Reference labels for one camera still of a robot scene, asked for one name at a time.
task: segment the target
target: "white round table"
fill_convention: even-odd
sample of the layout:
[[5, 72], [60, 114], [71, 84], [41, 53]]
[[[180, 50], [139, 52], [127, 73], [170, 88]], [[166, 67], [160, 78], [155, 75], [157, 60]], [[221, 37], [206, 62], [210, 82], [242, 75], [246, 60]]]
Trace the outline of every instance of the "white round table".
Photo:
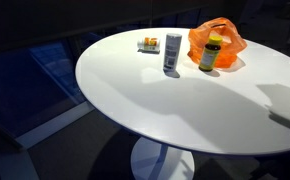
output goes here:
[[[180, 78], [163, 72], [167, 33], [183, 36]], [[76, 78], [86, 98], [146, 138], [131, 157], [136, 179], [191, 179], [189, 151], [251, 156], [289, 151], [290, 58], [246, 40], [248, 47], [231, 68], [202, 72], [187, 56], [188, 33], [179, 28], [119, 33], [96, 42], [78, 60]], [[159, 54], [138, 51], [137, 40], [145, 36], [161, 39]]]

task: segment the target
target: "jar lid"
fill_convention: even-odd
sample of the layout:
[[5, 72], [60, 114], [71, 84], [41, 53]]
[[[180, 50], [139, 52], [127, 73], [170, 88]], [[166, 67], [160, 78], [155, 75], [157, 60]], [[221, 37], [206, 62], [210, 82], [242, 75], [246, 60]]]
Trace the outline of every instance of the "jar lid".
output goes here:
[[222, 41], [223, 38], [221, 36], [210, 36], [208, 39], [208, 44], [220, 45]]

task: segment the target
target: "bottle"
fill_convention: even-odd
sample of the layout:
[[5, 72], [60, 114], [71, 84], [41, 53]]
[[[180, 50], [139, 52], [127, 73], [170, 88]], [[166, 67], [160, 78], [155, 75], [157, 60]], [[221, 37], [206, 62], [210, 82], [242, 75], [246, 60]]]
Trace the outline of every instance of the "bottle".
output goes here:
[[159, 52], [160, 40], [158, 38], [145, 37], [137, 41], [138, 49], [148, 52]]
[[168, 33], [166, 35], [165, 55], [164, 55], [164, 71], [175, 71], [179, 49], [181, 47], [182, 35]]
[[199, 69], [202, 71], [211, 71], [214, 68], [219, 51], [221, 50], [221, 36], [210, 36], [208, 43], [205, 45]]

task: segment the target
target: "orange plastic bag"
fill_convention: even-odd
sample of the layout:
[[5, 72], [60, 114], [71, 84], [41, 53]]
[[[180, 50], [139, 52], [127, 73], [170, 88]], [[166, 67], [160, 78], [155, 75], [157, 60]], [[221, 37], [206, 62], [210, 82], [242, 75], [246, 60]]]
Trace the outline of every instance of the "orange plastic bag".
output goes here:
[[215, 67], [229, 68], [236, 61], [237, 53], [247, 47], [246, 42], [238, 34], [235, 25], [230, 20], [222, 17], [216, 18], [189, 31], [188, 39], [191, 48], [187, 55], [196, 64], [200, 63], [204, 46], [208, 42], [210, 34], [218, 34], [223, 37]]

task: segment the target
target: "table leg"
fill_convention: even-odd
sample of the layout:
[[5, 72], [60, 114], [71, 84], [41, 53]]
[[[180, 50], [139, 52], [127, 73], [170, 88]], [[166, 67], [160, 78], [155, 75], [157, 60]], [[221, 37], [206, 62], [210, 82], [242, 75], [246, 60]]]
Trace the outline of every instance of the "table leg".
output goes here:
[[191, 152], [162, 145], [145, 138], [135, 144], [131, 166], [136, 180], [193, 179], [194, 159]]

